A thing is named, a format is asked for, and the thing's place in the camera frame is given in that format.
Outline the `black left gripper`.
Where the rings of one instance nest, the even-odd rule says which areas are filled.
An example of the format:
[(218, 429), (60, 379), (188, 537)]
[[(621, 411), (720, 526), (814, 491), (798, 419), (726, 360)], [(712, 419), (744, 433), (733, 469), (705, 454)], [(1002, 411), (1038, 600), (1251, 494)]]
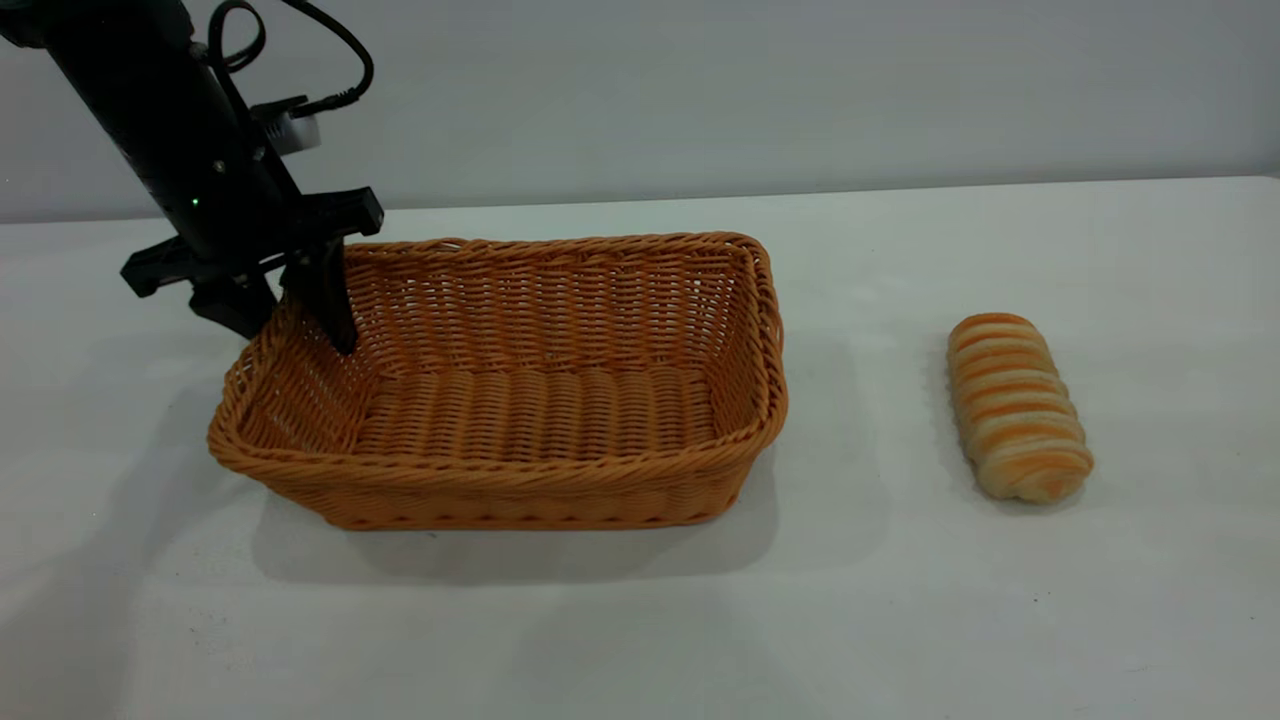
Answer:
[(351, 355), (358, 332), (346, 283), (348, 234), (376, 234), (384, 210), (369, 188), (303, 193), (282, 156), (315, 147), (303, 95), (251, 106), (246, 118), (202, 105), (197, 117), (123, 110), (105, 127), (172, 223), (172, 238), (134, 252), (122, 277), (140, 297), (191, 282), (189, 309), (252, 340), (276, 296), (264, 272), (285, 265), (283, 290)]

